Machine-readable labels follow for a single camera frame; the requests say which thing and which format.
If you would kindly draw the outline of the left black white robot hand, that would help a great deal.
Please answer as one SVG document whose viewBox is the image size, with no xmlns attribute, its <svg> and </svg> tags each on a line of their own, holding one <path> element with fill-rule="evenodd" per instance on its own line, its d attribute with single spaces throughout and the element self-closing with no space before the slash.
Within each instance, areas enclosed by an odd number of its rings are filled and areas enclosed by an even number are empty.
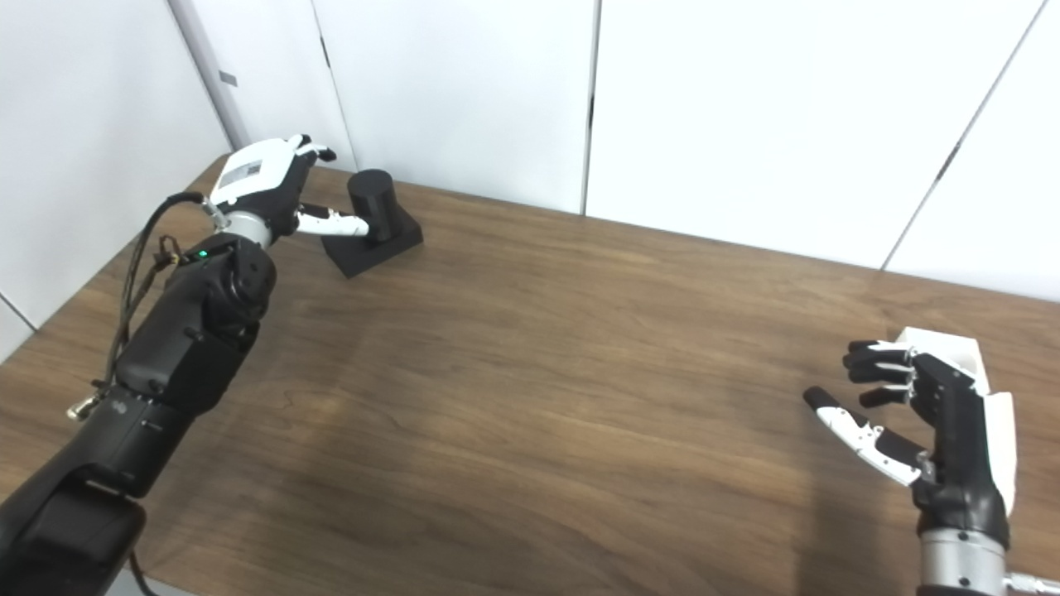
<svg viewBox="0 0 1060 596">
<path fill-rule="evenodd" d="M 305 133 L 258 141 L 228 157 L 204 211 L 216 233 L 246 238 L 262 248 L 294 233 L 367 236 L 367 220 L 301 200 L 311 168 L 336 158 Z"/>
</svg>

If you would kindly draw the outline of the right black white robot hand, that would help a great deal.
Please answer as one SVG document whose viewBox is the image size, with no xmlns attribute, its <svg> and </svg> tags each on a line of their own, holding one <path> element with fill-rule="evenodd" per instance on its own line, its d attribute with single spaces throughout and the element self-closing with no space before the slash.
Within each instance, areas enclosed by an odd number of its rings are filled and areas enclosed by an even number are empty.
<svg viewBox="0 0 1060 596">
<path fill-rule="evenodd" d="M 954 360 L 905 341 L 851 341 L 843 367 L 849 381 L 870 386 L 860 395 L 860 406 L 906 405 L 932 430 L 932 445 L 923 446 L 848 410 L 822 387 L 802 395 L 845 446 L 886 478 L 908 487 L 920 516 L 917 532 L 976 532 L 1010 547 L 1014 494 L 1002 476 L 1014 472 L 1014 463 L 1004 460 L 1002 444 L 990 437 L 976 375 Z"/>
</svg>

